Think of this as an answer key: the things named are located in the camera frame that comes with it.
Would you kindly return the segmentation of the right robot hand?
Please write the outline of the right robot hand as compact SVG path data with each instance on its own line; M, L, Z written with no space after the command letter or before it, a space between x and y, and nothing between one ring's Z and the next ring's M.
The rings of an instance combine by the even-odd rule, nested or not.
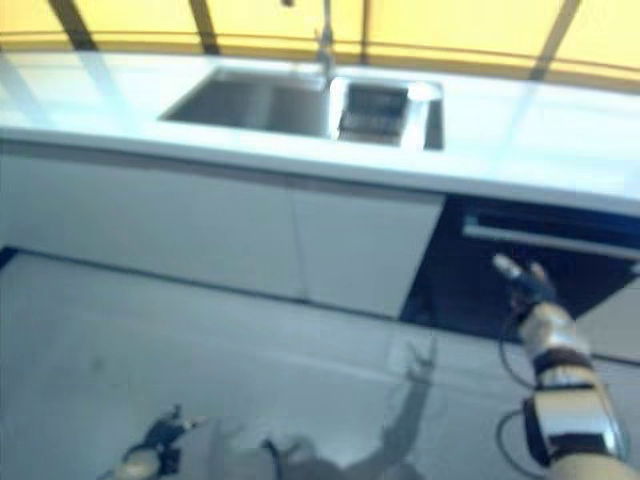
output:
M556 302L556 288L538 262L523 267L511 257L498 253L493 256L492 264L507 282L510 306L515 313L525 314L540 303Z

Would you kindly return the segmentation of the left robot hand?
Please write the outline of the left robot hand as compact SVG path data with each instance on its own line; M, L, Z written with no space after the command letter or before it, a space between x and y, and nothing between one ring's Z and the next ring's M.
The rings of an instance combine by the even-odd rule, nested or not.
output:
M174 404L167 412L161 414L145 433L142 445L164 455L184 435L201 427L206 417L185 417L181 404Z

